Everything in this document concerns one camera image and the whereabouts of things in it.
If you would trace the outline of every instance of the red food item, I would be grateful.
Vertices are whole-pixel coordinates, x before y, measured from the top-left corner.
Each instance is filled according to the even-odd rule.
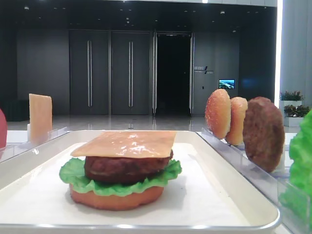
[[[133,193],[127,196],[98,196],[92,191],[86,194],[80,194],[70,185],[70,195],[74,202],[99,210],[109,211],[132,210],[141,205],[152,203],[162,195],[163,191],[163,187],[151,187],[140,194]]]
[[[8,125],[4,113],[0,109],[0,149],[6,146],[7,134],[8,134]]]

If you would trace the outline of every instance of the ceiling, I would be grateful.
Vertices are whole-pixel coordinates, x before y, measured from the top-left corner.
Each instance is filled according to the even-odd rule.
[[[239,32],[276,16],[275,7],[203,3],[0,0],[0,4],[1,26],[17,28]]]

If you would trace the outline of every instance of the sign on wall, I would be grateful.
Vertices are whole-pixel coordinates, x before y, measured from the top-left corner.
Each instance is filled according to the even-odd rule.
[[[204,73],[204,74],[213,74],[214,71],[209,71],[208,66],[205,67],[200,67],[200,66],[195,66],[194,67],[194,72],[196,73]]]

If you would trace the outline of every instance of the door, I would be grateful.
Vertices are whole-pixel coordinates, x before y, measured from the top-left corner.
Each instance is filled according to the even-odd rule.
[[[71,31],[71,114],[108,114],[108,32]]]
[[[133,34],[133,115],[149,114],[150,35]]]
[[[112,33],[112,114],[149,113],[149,33]]]
[[[157,34],[157,115],[190,115],[191,34]]]
[[[112,114],[131,114],[131,35],[112,33]]]

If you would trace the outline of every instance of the burger patty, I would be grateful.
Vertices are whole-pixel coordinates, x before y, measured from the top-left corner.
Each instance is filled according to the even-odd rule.
[[[266,172],[272,172],[283,154],[285,131],[283,117],[265,97],[248,102],[243,137],[248,159]]]
[[[166,158],[110,158],[86,157],[84,172],[87,178],[105,183],[137,183],[161,172],[173,157]]]

